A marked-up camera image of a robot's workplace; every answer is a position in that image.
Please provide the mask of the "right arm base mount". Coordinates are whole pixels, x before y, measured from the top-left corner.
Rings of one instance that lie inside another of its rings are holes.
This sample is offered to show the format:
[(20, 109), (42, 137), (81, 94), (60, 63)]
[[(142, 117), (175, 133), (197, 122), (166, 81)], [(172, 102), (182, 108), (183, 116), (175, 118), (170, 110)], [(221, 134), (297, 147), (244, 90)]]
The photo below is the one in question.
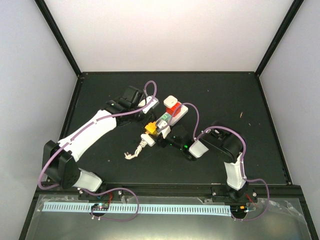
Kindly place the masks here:
[(211, 187), (211, 192), (216, 202), (235, 204), (258, 202), (257, 197), (254, 196), (255, 189), (246, 184), (240, 190), (235, 190), (226, 184), (214, 185)]

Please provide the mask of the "green plug adapter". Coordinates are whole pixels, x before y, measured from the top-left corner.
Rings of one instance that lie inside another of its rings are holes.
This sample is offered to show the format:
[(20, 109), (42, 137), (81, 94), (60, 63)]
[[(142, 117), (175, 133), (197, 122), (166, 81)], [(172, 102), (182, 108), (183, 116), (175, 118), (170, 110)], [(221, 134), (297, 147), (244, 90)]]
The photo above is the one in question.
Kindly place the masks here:
[(160, 119), (168, 123), (168, 122), (170, 121), (171, 117), (172, 117), (172, 116), (171, 116), (169, 113), (165, 112), (165, 113), (160, 117)]

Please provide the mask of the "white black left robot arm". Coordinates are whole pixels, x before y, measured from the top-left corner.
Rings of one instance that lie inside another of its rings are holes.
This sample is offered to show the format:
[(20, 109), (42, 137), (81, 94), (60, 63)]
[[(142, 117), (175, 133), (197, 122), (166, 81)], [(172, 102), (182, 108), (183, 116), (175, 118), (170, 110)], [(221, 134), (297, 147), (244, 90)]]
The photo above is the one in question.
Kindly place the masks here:
[(154, 117), (150, 110), (158, 103), (154, 94), (147, 95), (145, 89), (129, 86), (122, 96), (107, 101), (105, 108), (98, 110), (74, 133), (58, 142), (48, 141), (43, 149), (46, 163), (40, 172), (38, 187), (46, 189), (42, 177), (47, 175), (55, 182), (55, 187), (86, 189), (95, 199), (103, 199), (108, 192), (103, 180), (95, 173), (79, 168), (77, 162), (96, 141), (122, 123), (148, 123)]

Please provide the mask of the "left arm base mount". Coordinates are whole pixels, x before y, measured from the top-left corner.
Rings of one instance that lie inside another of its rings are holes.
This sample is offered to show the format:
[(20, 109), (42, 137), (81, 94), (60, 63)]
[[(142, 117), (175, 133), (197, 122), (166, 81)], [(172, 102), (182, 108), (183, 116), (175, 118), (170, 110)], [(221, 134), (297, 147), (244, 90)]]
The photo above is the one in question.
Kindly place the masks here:
[(85, 188), (80, 188), (78, 193), (78, 198), (80, 200), (98, 200), (105, 201), (110, 200), (110, 198), (118, 197), (123, 194), (125, 189), (123, 187), (110, 187), (106, 184), (102, 184), (96, 191), (90, 191)]

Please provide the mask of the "yellow cube socket adapter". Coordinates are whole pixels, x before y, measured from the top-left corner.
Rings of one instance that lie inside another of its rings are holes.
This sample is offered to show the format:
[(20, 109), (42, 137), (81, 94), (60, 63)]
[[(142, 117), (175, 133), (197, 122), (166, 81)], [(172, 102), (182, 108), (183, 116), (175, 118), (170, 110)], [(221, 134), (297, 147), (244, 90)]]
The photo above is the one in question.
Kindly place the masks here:
[(145, 133), (152, 136), (158, 136), (160, 132), (157, 130), (156, 122), (150, 122), (145, 127)]

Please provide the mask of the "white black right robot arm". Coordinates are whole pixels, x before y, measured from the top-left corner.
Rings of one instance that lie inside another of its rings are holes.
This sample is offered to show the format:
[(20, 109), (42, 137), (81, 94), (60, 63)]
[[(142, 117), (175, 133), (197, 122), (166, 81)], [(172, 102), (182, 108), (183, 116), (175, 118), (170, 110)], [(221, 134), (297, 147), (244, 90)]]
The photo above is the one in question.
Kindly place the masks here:
[(191, 139), (183, 125), (174, 126), (167, 135), (159, 133), (153, 139), (163, 148), (172, 146), (178, 149), (188, 161), (196, 161), (206, 153), (213, 153), (224, 164), (227, 184), (225, 189), (229, 200), (236, 203), (246, 195), (244, 155), (247, 147), (239, 132), (215, 121), (195, 139)]

